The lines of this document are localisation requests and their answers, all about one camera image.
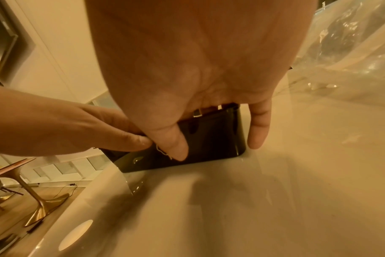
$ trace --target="wooden floor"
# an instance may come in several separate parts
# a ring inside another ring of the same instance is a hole
[[[66,188],[33,188],[42,198],[51,199],[56,194],[59,196],[64,193],[71,194],[75,187]],[[77,188],[67,201],[56,209],[53,213],[48,215],[43,223],[31,234],[26,232],[30,230],[30,227],[23,227],[25,222],[30,218],[33,211],[36,209],[37,202],[22,188],[11,188],[24,196],[15,194],[5,202],[1,207],[5,211],[0,210],[0,239],[11,233],[15,233],[22,237],[17,243],[15,243],[8,251],[3,253],[0,257],[27,257],[36,245],[40,242],[50,227],[56,222],[58,217],[64,212],[64,210],[74,201],[74,199],[82,192],[83,188]]]

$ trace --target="black device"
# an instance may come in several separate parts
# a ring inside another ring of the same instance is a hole
[[[123,173],[237,157],[246,150],[239,108],[230,104],[179,122],[189,146],[188,157],[181,162],[170,159],[156,144],[138,152],[101,150]]]

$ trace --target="hand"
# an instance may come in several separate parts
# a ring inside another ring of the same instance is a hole
[[[310,25],[315,0],[87,0],[110,92],[161,149],[183,160],[186,112],[247,103],[250,148],[269,131],[271,97]]]
[[[0,87],[0,153],[47,156],[92,147],[139,151],[151,146],[123,112]]]

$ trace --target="clear plastic wrap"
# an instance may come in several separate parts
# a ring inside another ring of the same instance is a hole
[[[316,12],[289,82],[291,92],[385,106],[385,0],[339,0]]]

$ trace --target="marble countertop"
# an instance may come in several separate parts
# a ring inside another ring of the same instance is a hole
[[[385,256],[385,94],[354,94],[286,76],[260,150],[125,175],[111,165],[31,257]]]

